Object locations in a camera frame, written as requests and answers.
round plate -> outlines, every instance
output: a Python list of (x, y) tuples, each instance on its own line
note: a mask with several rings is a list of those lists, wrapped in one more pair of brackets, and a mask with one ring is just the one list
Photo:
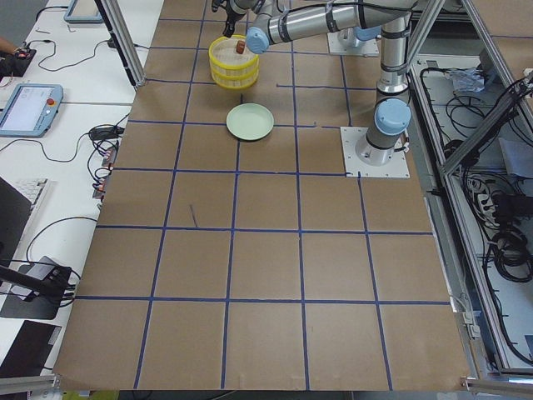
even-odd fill
[(229, 131), (242, 140), (264, 138), (274, 127), (274, 117), (268, 108), (253, 102), (233, 108), (226, 118)]

power adapter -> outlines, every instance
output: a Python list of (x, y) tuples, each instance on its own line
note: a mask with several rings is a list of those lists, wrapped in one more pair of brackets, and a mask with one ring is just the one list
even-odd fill
[(115, 125), (105, 125), (101, 127), (94, 127), (89, 131), (89, 137), (93, 141), (117, 139), (124, 133), (123, 127)]

white mounting plate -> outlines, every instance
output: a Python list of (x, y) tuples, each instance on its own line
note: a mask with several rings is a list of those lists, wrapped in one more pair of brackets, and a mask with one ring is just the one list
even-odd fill
[(330, 47), (330, 54), (342, 56), (379, 57), (380, 49), (375, 39), (364, 42), (360, 47), (345, 47), (339, 42), (338, 32), (328, 33), (327, 42)]
[[(363, 162), (356, 154), (356, 144), (359, 138), (366, 135), (367, 127), (341, 127), (342, 151), (344, 152), (344, 166), (348, 177), (357, 178), (402, 178), (410, 177), (404, 152), (394, 152), (390, 162), (374, 167)], [(402, 146), (400, 139), (397, 148)]]

monitor stand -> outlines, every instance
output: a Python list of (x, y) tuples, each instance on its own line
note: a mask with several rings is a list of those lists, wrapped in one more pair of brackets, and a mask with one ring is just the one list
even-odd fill
[[(19, 269), (19, 272), (27, 273), (29, 269), (29, 265), (22, 265)], [(55, 269), (59, 271), (58, 276), (64, 278), (64, 282), (68, 282), (68, 279), (70, 278), (70, 268), (56, 266)], [(31, 301), (25, 301), (19, 296), (6, 296), (6, 300), (2, 306), (2, 309), (0, 310), (0, 317), (48, 320), (54, 319), (57, 315), (61, 298), (36, 296), (33, 297)]]

white keyboard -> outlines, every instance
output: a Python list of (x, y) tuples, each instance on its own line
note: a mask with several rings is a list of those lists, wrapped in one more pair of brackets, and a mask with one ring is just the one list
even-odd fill
[(32, 202), (32, 207), (34, 207), (44, 196), (44, 189), (47, 183), (48, 180), (44, 177), (26, 178), (15, 181), (13, 187)]

